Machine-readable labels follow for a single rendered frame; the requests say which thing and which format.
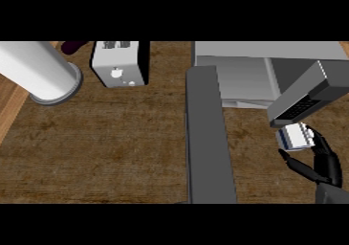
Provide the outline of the dark purple eggplant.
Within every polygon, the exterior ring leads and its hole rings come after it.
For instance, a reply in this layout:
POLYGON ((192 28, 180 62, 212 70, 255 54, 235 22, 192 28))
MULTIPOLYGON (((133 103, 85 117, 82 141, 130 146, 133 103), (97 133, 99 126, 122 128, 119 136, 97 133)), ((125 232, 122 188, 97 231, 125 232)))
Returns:
POLYGON ((85 41, 65 41, 60 45, 62 53, 65 55, 71 55, 84 44, 85 44, 85 41))

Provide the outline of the white blue milk carton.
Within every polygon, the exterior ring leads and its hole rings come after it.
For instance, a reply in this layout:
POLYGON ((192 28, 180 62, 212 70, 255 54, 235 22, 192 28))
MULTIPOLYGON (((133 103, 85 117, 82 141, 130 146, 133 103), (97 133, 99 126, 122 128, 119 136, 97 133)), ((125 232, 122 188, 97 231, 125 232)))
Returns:
POLYGON ((275 132, 277 146, 285 151, 300 151, 314 146, 313 132, 303 122, 280 127, 275 132))

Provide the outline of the dark grey microwave door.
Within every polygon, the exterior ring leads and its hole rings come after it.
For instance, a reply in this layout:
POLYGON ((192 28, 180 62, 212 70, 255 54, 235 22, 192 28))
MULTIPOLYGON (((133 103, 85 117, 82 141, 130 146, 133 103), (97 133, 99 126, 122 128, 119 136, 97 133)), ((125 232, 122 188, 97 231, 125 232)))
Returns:
POLYGON ((236 188, 214 66, 184 76, 184 153, 189 204, 235 204, 236 188))

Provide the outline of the white cylindrical container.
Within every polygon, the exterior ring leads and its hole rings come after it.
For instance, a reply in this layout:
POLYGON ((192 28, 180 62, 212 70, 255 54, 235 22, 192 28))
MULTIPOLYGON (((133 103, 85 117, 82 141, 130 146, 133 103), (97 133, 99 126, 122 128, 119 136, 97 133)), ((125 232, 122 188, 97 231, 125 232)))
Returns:
POLYGON ((79 90, 79 68, 47 41, 0 41, 0 74, 43 106, 63 103, 79 90))

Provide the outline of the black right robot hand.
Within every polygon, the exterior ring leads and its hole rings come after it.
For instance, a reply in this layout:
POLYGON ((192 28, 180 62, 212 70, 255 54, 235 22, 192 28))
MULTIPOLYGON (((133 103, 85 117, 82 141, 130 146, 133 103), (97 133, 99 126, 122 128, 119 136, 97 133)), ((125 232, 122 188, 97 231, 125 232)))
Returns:
POLYGON ((300 160, 294 159, 289 154, 277 149, 288 169, 316 184, 325 183, 341 188, 341 168, 335 153, 328 145, 322 134, 307 125, 306 128, 313 133, 313 167, 307 166, 300 160))

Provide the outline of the white toaster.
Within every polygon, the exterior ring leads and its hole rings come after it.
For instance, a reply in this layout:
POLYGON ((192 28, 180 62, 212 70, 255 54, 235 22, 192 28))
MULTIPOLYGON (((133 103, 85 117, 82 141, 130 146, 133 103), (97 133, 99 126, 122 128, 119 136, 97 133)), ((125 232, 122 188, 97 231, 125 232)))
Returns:
POLYGON ((88 66, 108 88, 147 85, 149 42, 96 41, 88 66))

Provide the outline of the grey microwave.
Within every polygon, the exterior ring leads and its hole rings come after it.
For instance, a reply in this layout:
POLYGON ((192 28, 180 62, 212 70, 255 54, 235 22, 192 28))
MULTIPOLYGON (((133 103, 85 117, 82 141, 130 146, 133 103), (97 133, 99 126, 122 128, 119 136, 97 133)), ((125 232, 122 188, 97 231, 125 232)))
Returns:
POLYGON ((349 93, 341 41, 195 41, 192 64, 214 68, 221 105, 266 109, 272 128, 301 121, 349 93))

